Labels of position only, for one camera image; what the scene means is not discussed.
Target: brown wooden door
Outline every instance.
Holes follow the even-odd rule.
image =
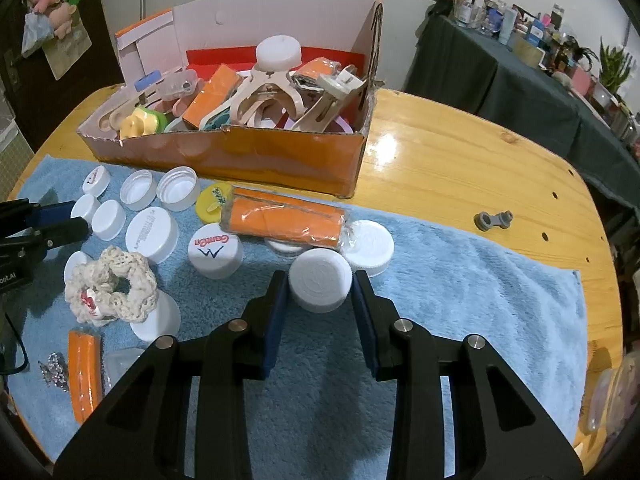
[[[0,78],[34,152],[85,97],[123,81],[101,0],[81,0],[78,9],[92,46],[56,81],[42,49],[26,59],[20,55],[26,13],[22,0],[0,0]]]

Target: cloth-covered table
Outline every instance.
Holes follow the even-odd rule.
[[[622,143],[583,102],[498,41],[432,16],[406,91],[533,140],[608,198],[640,210],[640,166]]]

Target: screw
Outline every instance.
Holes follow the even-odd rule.
[[[471,348],[475,348],[476,350],[479,350],[481,348],[484,348],[484,345],[486,344],[486,339],[484,339],[484,337],[482,337],[481,335],[472,334],[466,338],[466,342],[469,343],[469,346],[471,346]]]
[[[174,338],[170,335],[161,335],[158,339],[156,339],[156,348],[161,350],[166,350],[167,348],[171,348],[174,344]]]
[[[232,319],[231,321],[229,321],[229,330],[231,330],[231,332],[243,332],[244,330],[246,330],[246,328],[249,325],[247,324],[247,322],[244,319]]]
[[[398,332],[409,332],[414,327],[414,324],[408,319],[396,319],[394,322],[394,328],[398,330]]]

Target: white bottle cap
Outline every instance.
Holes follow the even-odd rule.
[[[140,211],[156,197],[158,184],[149,170],[130,174],[120,188],[120,201],[132,211]]]
[[[94,230],[94,234],[100,240],[108,242],[120,234],[126,219],[127,216],[120,202],[107,200],[95,212],[94,219],[91,222],[91,229]]]
[[[347,225],[350,243],[340,248],[353,272],[365,270],[372,278],[384,272],[394,255],[394,239],[384,226],[371,220],[356,220]]]
[[[169,211],[184,211],[196,203],[199,194],[196,172],[187,166],[173,168],[158,182],[158,198]]]
[[[302,64],[302,49],[296,38],[271,36],[255,48],[255,58],[265,72],[284,72]]]
[[[76,200],[76,204],[71,210],[71,218],[84,218],[86,222],[91,225],[92,220],[94,219],[94,214],[100,207],[100,202],[98,199],[90,194],[82,195],[78,200]]]
[[[180,231],[175,219],[161,207],[148,207],[134,216],[125,243],[130,253],[140,253],[161,264],[174,252]]]
[[[282,256],[284,258],[295,258],[311,248],[309,245],[281,242],[279,240],[273,240],[272,238],[265,238],[264,244],[278,256]]]
[[[98,166],[86,176],[82,183],[82,192],[98,198],[107,189],[111,181],[111,175],[104,166]]]
[[[187,254],[200,274],[212,280],[223,280],[238,270],[244,251],[236,235],[225,233],[220,224],[207,224],[195,232]]]
[[[177,336],[180,330],[180,308],[174,298],[158,290],[158,303],[142,323],[129,323],[133,333],[147,343],[161,335]]]
[[[311,249],[300,254],[289,268],[289,286],[299,306],[324,314],[346,299],[353,273],[340,254],[330,249]]]
[[[64,273],[65,283],[71,279],[71,277],[73,276],[74,269],[76,268],[77,265],[87,264],[92,261],[93,260],[82,251],[76,251],[71,256],[69,256],[69,259],[66,261],[66,264],[65,264],[65,273]]]

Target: crochet scrunchie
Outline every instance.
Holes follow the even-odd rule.
[[[120,278],[129,281],[128,294],[116,292]],[[80,323],[142,322],[156,308],[158,284],[142,254],[111,246],[98,260],[74,268],[66,283],[65,300]]]

